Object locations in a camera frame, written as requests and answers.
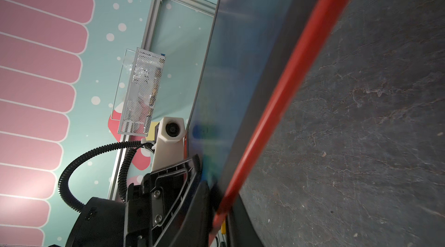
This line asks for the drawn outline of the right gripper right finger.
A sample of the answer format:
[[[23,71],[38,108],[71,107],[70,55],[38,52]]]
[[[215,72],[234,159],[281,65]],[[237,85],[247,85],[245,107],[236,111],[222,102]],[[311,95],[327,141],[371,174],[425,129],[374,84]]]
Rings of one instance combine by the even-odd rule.
[[[227,215],[229,247],[263,247],[243,203],[235,203]]]

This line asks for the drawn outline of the red writing tablet top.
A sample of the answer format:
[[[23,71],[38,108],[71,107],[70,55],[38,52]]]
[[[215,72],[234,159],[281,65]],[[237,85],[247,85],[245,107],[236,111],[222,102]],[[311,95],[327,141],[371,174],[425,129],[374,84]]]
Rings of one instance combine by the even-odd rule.
[[[218,1],[187,133],[210,187],[212,233],[348,1]]]

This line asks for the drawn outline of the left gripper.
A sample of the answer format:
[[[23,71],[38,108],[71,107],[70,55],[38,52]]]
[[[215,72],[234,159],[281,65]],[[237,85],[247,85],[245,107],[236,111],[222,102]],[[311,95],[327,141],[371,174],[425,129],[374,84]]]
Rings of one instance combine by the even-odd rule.
[[[144,176],[127,190],[125,247],[171,247],[201,179],[198,155]]]

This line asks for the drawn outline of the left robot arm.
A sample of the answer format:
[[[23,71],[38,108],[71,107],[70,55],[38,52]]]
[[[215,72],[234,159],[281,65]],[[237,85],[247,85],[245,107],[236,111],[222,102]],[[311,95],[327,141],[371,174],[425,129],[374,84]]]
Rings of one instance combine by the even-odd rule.
[[[205,247],[209,188],[200,183],[198,155],[156,170],[139,185],[127,184],[127,170],[141,141],[124,141],[82,154],[65,170],[58,191],[62,200],[79,213],[68,236],[68,247]],[[87,204],[69,188],[74,171],[93,157],[128,149],[118,177],[121,202],[93,197]]]

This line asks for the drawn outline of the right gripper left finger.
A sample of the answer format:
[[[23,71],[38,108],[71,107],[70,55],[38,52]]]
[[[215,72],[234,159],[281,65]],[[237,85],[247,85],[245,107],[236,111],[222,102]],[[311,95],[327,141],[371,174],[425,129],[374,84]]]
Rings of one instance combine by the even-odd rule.
[[[170,247],[208,247],[210,214],[210,190],[207,182],[202,181]]]

